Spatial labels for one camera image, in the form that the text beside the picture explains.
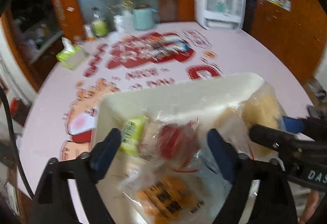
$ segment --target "pink tablecloth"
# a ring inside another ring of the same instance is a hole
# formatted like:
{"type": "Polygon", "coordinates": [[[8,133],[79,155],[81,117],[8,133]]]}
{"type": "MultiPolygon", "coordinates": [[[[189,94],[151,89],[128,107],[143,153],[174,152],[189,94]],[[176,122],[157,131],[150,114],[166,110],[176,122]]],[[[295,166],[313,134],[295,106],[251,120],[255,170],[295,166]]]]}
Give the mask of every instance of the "pink tablecloth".
{"type": "MultiPolygon", "coordinates": [[[[195,22],[160,24],[152,31],[86,42],[91,56],[76,70],[57,64],[29,114],[20,149],[27,179],[35,191],[51,157],[71,159],[90,147],[97,105],[105,93],[133,91],[180,81],[253,72],[275,89],[290,117],[307,115],[311,104],[291,72],[266,47],[242,30],[205,30],[195,22]],[[144,52],[151,36],[181,37],[191,47],[186,53],[155,62],[144,52]]],[[[19,177],[18,186],[25,191],[19,177]]]]}

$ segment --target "tissue box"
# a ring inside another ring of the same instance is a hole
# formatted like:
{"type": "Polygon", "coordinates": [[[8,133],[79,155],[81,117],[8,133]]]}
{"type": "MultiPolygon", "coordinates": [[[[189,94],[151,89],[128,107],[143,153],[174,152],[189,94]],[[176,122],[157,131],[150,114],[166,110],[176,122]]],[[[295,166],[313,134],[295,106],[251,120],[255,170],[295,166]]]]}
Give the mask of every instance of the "tissue box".
{"type": "Polygon", "coordinates": [[[57,60],[69,70],[75,70],[87,57],[87,52],[81,46],[72,46],[72,51],[62,50],[56,55],[57,60]]]}

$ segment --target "black cable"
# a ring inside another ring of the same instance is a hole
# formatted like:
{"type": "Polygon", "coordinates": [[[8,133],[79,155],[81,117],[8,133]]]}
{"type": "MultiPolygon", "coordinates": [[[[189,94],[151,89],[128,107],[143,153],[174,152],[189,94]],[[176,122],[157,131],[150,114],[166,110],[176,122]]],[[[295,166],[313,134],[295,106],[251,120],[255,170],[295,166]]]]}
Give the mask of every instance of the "black cable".
{"type": "Polygon", "coordinates": [[[30,185],[28,184],[25,172],[24,172],[24,170],[22,168],[22,163],[21,163],[20,158],[19,158],[19,152],[18,152],[18,149],[17,149],[16,138],[15,138],[15,133],[14,133],[14,127],[12,125],[12,119],[11,119],[11,115],[10,115],[9,103],[8,103],[8,100],[7,100],[7,96],[6,96],[5,92],[4,92],[4,90],[2,89],[1,85],[0,85],[0,98],[1,98],[2,103],[3,103],[4,111],[6,112],[8,131],[9,131],[9,138],[10,138],[12,150],[14,152],[14,157],[15,157],[15,161],[17,163],[18,171],[19,171],[19,174],[22,177],[22,182],[24,183],[25,188],[26,188],[30,198],[33,199],[34,194],[32,192],[32,189],[31,189],[30,185]]]}

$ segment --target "teal mug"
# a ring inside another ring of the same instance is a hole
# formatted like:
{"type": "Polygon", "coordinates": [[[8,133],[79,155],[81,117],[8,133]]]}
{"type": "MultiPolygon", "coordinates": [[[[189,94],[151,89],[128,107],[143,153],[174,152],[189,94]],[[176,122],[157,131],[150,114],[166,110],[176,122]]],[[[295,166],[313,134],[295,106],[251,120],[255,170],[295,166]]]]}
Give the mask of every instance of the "teal mug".
{"type": "Polygon", "coordinates": [[[149,6],[139,6],[133,10],[134,28],[136,30],[148,30],[155,26],[153,12],[149,6]]]}

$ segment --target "red package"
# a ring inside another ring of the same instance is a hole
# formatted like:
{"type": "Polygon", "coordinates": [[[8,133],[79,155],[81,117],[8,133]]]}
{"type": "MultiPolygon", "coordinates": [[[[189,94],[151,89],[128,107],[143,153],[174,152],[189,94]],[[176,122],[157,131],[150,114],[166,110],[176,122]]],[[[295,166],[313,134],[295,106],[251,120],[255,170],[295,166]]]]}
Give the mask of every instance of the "red package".
{"type": "Polygon", "coordinates": [[[172,161],[177,169],[186,167],[200,148],[192,126],[176,123],[164,125],[160,129],[157,145],[160,156],[172,161]]]}

